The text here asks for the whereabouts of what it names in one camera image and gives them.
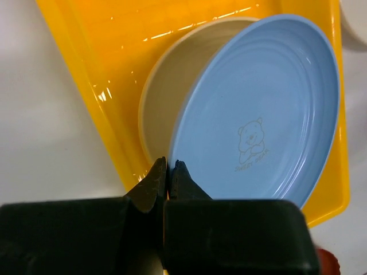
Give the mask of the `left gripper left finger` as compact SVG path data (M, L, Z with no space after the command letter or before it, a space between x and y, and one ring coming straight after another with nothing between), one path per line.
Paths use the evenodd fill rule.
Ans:
M147 214L162 207L167 197L166 174L166 158L158 158L147 175L126 194L140 213Z

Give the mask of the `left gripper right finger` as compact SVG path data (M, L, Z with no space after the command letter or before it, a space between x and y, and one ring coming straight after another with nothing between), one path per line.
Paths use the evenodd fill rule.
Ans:
M211 197L192 179L185 162L177 160L171 172L168 185L169 198L182 200L212 200Z

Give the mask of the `blue plate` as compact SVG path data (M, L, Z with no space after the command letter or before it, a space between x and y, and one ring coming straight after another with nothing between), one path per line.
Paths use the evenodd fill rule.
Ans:
M213 199L285 199L314 191L336 132L333 48L310 20L261 19L210 61L183 103L168 165L186 164Z

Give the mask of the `beige plate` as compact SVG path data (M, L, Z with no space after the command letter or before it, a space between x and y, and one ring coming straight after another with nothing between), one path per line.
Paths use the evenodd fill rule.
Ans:
M212 57L235 35L256 22L230 17L205 23L181 37L156 62L140 98L138 129L149 163L169 155L175 121L191 87Z

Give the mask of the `red plate front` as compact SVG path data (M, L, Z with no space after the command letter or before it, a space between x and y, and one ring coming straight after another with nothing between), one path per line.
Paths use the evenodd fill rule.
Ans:
M317 247L321 275L340 275L340 265L335 255L323 248Z

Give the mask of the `cream white plate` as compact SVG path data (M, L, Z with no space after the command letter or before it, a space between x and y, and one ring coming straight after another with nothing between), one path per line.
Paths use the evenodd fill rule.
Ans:
M366 0L341 0L339 8L343 46L366 52Z

